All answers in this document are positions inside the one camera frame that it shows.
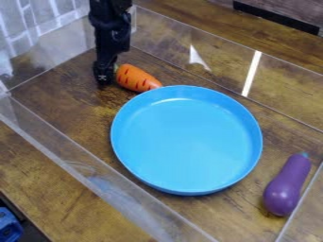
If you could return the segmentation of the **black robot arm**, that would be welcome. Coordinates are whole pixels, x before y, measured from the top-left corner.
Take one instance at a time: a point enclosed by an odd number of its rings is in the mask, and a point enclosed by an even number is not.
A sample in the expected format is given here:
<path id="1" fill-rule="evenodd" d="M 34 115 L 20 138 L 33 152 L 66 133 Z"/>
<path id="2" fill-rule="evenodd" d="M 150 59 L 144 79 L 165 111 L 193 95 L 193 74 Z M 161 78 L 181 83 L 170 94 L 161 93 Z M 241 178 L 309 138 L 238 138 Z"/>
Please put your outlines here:
<path id="1" fill-rule="evenodd" d="M 129 50 L 132 0 L 89 0 L 88 20 L 94 27 L 97 59 L 92 70 L 100 85 L 114 79 L 117 56 Z"/>

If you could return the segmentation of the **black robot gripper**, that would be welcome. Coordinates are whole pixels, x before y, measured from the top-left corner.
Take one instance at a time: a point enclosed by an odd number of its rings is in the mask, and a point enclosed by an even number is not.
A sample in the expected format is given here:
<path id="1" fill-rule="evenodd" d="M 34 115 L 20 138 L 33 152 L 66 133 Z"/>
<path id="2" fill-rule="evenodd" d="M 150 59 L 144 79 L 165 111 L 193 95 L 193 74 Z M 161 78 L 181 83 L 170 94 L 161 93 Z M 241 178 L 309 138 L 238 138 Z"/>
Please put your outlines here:
<path id="1" fill-rule="evenodd" d="M 100 85 L 114 79 L 117 55 L 129 50 L 130 14 L 100 14 L 89 11 L 89 23 L 94 27 L 97 60 L 93 61 L 93 77 Z"/>

